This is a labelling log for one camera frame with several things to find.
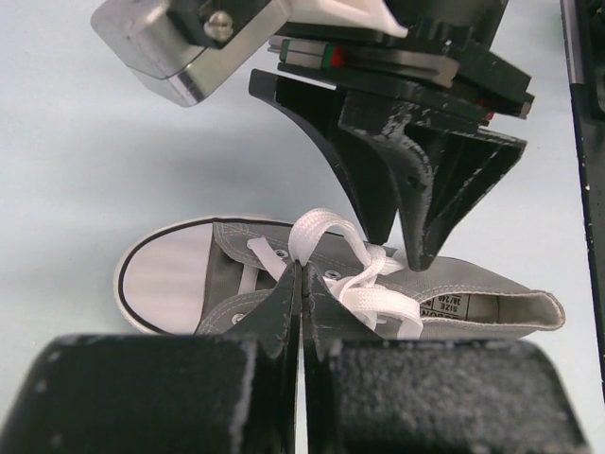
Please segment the grey canvas sneaker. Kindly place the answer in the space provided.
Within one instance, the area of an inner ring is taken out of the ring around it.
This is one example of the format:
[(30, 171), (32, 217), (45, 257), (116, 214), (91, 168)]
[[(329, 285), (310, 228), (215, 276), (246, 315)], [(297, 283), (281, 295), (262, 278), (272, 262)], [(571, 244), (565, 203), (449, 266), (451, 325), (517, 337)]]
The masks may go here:
[[(292, 263), (293, 224), (259, 218), (201, 218), (159, 230), (134, 245), (116, 269), (114, 294), (124, 317), (157, 334), (218, 334), (251, 313)], [(565, 322), (550, 293), (450, 257), (427, 271), (405, 267), (378, 282), (421, 303), (420, 339), (520, 339)], [(362, 271), (342, 234), (329, 230), (311, 260), (322, 278)], [(398, 323), (374, 330), (396, 339)]]

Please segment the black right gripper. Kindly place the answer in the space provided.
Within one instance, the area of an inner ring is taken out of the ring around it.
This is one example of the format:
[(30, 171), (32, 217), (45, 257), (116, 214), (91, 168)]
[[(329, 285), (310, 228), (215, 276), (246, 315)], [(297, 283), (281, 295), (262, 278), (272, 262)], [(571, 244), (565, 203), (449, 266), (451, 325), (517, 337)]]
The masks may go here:
[[(412, 79), (488, 115), (525, 118), (534, 99), (530, 77), (491, 50), (507, 6), (295, 1), (268, 48), (283, 65)], [(527, 145), (435, 108), (361, 92), (345, 97), (258, 69), (251, 71), (249, 94), (287, 116), (320, 150), (370, 242), (389, 239), (398, 209), (414, 271), (432, 265), (452, 231)]]

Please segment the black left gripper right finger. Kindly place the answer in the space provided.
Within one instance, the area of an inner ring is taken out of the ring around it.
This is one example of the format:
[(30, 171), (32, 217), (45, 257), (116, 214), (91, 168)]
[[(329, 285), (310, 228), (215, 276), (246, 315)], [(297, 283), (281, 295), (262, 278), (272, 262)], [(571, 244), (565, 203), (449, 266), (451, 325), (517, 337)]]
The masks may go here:
[(371, 370), (384, 343), (337, 301), (315, 266), (302, 277), (309, 451), (384, 453), (385, 378)]

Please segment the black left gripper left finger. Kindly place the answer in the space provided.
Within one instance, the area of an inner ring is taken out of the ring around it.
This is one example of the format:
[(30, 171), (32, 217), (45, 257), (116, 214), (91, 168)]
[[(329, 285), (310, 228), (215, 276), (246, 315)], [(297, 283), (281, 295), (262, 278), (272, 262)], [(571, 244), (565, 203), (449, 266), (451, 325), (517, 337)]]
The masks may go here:
[(292, 453), (302, 266), (286, 267), (275, 289), (221, 339), (230, 351), (219, 367), (222, 453)]

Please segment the white shoelace of sneaker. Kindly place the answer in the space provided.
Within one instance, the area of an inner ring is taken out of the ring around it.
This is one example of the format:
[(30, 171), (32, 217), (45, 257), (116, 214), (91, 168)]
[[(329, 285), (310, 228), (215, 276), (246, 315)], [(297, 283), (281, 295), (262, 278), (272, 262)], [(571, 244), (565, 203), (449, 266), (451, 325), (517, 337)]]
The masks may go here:
[(324, 235), (331, 229), (339, 231), (362, 271), (340, 279), (324, 277), (323, 283), (332, 297), (374, 331), (379, 321), (387, 318), (398, 323), (397, 340), (417, 340), (424, 331), (421, 303), (400, 291), (389, 289), (378, 282), (381, 276), (401, 271), (405, 265), (402, 250), (394, 258), (386, 249), (367, 245), (354, 225), (340, 215), (316, 208), (302, 215), (292, 226), (287, 238), (287, 253), (292, 262), (306, 268), (313, 264), (312, 254)]

